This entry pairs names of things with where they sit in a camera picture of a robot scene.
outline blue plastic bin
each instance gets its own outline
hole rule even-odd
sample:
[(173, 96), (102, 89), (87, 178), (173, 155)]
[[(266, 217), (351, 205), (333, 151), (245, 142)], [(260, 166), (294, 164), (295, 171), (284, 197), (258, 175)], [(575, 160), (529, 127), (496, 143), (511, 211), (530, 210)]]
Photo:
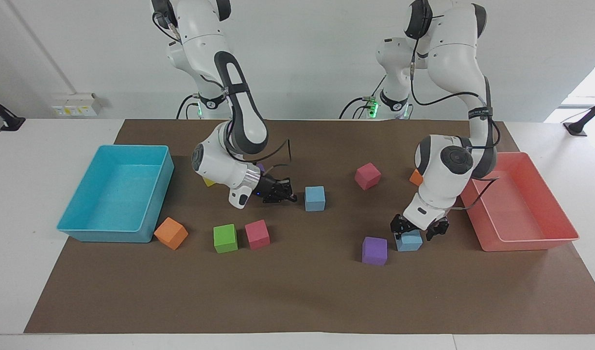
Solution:
[(99, 147), (57, 229), (82, 242), (150, 242), (173, 170), (167, 146)]

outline orange cube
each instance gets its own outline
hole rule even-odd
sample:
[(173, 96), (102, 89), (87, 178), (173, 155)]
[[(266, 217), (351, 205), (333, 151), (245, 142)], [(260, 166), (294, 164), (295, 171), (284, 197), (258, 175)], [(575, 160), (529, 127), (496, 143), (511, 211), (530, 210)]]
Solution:
[(182, 224), (168, 217), (155, 231), (155, 237), (157, 237), (161, 243), (176, 250), (187, 237), (187, 231)]
[(422, 184), (422, 175), (418, 172), (418, 169), (415, 169), (410, 177), (410, 182), (415, 184), (416, 186), (420, 186)]

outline green cube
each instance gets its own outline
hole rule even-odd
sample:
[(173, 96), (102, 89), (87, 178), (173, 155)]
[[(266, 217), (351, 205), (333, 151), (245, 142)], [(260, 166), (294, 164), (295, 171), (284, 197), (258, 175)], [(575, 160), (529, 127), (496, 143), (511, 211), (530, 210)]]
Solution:
[(234, 252), (237, 246), (237, 231), (235, 225), (224, 225), (213, 228), (213, 245), (218, 253)]

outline foam cube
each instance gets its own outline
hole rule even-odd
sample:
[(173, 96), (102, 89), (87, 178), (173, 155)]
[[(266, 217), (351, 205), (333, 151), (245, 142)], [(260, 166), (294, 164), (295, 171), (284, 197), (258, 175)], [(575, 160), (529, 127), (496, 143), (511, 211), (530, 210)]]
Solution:
[(362, 262), (382, 266), (388, 260), (388, 241), (366, 237), (362, 242)]
[(422, 246), (422, 236), (419, 230), (413, 230), (406, 233), (395, 233), (397, 241), (397, 250), (399, 252), (415, 252)]
[(234, 252), (239, 249), (237, 245), (237, 230), (234, 224), (217, 226), (213, 228), (213, 245), (218, 253)]
[(211, 181), (210, 179), (207, 179), (206, 177), (203, 177), (202, 180), (204, 180), (204, 184), (210, 188), (211, 186), (215, 185), (215, 182)]
[(247, 224), (246, 235), (248, 235), (248, 242), (252, 250), (269, 245), (269, 232), (264, 220)]
[(412, 182), (412, 184), (415, 184), (416, 186), (420, 186), (422, 184), (422, 175), (420, 175), (418, 169), (414, 169), (414, 172), (410, 177), (410, 182)]
[(323, 186), (306, 188), (306, 211), (322, 212), (325, 209), (325, 189)]
[(366, 191), (379, 183), (381, 173), (375, 168), (372, 162), (369, 162), (369, 164), (361, 166), (356, 171), (354, 179)]
[(179, 248), (180, 244), (183, 243), (187, 237), (187, 234), (187, 230), (182, 224), (170, 217), (167, 217), (155, 231), (155, 237), (157, 237), (161, 243), (169, 246), (172, 250)]

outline white table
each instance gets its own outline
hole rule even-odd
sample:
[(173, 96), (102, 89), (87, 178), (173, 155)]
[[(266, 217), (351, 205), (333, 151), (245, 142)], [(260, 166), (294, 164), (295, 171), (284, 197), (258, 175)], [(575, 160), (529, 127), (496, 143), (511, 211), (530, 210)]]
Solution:
[[(27, 120), (15, 133), (0, 133), (0, 349), (595, 349), (595, 335), (21, 334), (67, 238), (55, 229), (60, 215), (97, 147), (112, 144), (120, 126)], [(507, 127), (579, 232), (575, 246), (595, 279), (595, 149), (560, 124)]]

